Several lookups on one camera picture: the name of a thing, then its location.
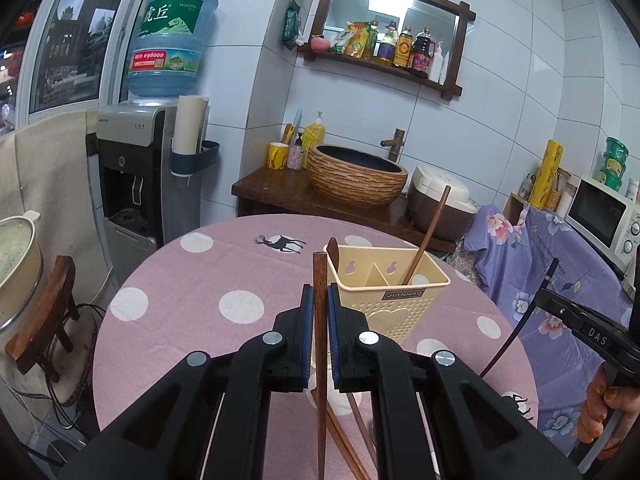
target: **wooden mirror frame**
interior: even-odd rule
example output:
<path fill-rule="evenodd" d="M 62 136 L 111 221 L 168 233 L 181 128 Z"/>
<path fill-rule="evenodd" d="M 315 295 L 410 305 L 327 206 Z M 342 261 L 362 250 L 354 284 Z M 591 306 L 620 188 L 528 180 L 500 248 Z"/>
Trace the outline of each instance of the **wooden mirror frame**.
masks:
<path fill-rule="evenodd" d="M 342 62 L 360 65 L 379 72 L 385 72 L 392 74 L 408 81 L 413 81 L 428 88 L 433 88 L 440 92 L 443 99 L 451 101 L 453 96 L 462 95 L 462 87 L 457 85 L 458 71 L 460 70 L 460 62 L 462 60 L 462 51 L 465 46 L 466 26 L 468 22 L 473 22 L 476 19 L 476 14 L 469 9 L 469 4 L 460 2 L 455 4 L 449 0 L 418 0 L 425 4 L 438 7 L 439 9 L 446 10 L 451 14 L 455 14 L 458 17 L 458 24 L 453 37 L 453 44 L 451 46 L 449 69 L 447 70 L 447 76 L 444 84 L 439 84 L 428 80 L 427 78 L 412 74 L 407 70 L 396 68 L 394 66 L 380 65 L 371 60 L 359 59 L 351 56 L 345 56 L 341 54 L 335 54 L 333 52 L 315 52 L 311 50 L 308 43 L 300 46 L 300 51 L 305 53 L 305 60 L 315 61 L 316 57 L 323 57 L 327 59 L 339 60 Z M 320 0 L 318 2 L 318 9 L 316 10 L 316 18 L 311 27 L 310 38 L 313 36 L 320 36 L 324 31 L 324 22 L 326 21 L 327 14 L 329 13 L 329 7 L 331 6 L 331 0 Z"/>

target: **purple floral cloth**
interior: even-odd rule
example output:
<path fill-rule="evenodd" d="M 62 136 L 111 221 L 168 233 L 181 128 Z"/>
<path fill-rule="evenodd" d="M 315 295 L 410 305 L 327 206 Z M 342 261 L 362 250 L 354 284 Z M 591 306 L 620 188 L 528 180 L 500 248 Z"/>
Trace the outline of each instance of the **purple floral cloth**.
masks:
<path fill-rule="evenodd" d="M 613 271 L 556 215 L 526 206 L 512 225 L 483 206 L 465 235 L 477 252 L 482 289 L 512 325 L 518 323 L 555 257 L 549 288 L 628 326 L 632 302 Z M 600 357 L 555 316 L 537 309 L 520 333 L 540 398 L 538 429 L 563 452 L 574 446 L 580 406 Z"/>

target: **white pot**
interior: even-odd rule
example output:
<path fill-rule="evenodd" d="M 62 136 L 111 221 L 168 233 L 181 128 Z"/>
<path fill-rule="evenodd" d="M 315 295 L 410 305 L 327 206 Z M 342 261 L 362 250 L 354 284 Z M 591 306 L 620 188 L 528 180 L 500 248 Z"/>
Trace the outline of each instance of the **white pot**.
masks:
<path fill-rule="evenodd" d="M 0 220 L 0 345 L 23 324 L 28 307 L 37 300 L 38 285 L 44 283 L 44 264 L 36 240 L 40 213 Z"/>

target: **metal screw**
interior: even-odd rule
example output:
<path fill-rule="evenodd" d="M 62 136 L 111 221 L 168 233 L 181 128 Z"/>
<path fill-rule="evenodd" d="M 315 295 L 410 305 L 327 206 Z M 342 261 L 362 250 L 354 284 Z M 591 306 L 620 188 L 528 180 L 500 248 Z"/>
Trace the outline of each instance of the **metal screw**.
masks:
<path fill-rule="evenodd" d="M 282 334 L 273 330 L 262 336 L 262 342 L 267 345 L 277 345 L 280 341 L 282 341 Z"/>
<path fill-rule="evenodd" d="M 451 366 L 456 362 L 456 356 L 447 350 L 438 352 L 434 359 L 436 359 L 436 362 L 441 366 Z"/>
<path fill-rule="evenodd" d="M 191 352 L 187 355 L 187 364 L 189 366 L 202 366 L 207 362 L 207 355 L 204 352 Z"/>
<path fill-rule="evenodd" d="M 375 332 L 367 330 L 366 332 L 361 332 L 358 336 L 358 339 L 365 345 L 375 345 L 378 341 L 380 341 L 380 336 Z"/>

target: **round table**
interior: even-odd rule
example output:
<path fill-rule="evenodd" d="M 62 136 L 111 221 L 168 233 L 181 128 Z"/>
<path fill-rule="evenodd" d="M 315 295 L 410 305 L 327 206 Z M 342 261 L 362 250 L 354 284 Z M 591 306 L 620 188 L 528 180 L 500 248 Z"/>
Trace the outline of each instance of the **round table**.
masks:
<path fill-rule="evenodd" d="M 100 427 L 106 427 L 189 352 L 226 354 L 270 330 L 277 313 L 300 304 L 302 286 L 312 282 L 312 253 L 321 251 L 330 237 L 349 245 L 411 245 L 339 220 L 261 215 L 204 226 L 145 260 L 111 302 L 98 334 L 94 397 Z M 475 284 L 446 263 L 437 263 L 451 283 L 402 347 L 427 355 L 449 348 L 479 372 L 505 341 L 511 325 Z M 486 381 L 501 395 L 525 399 L 520 410 L 536 425 L 536 385 L 519 340 Z M 315 383 L 315 375 L 310 382 Z M 340 423 L 375 478 L 346 396 L 331 385 L 329 390 Z M 356 398 L 368 424 L 372 419 L 369 396 L 356 394 Z M 273 394 L 263 478 L 316 478 L 316 449 L 316 409 L 308 392 Z M 353 478 L 329 435 L 326 477 Z"/>

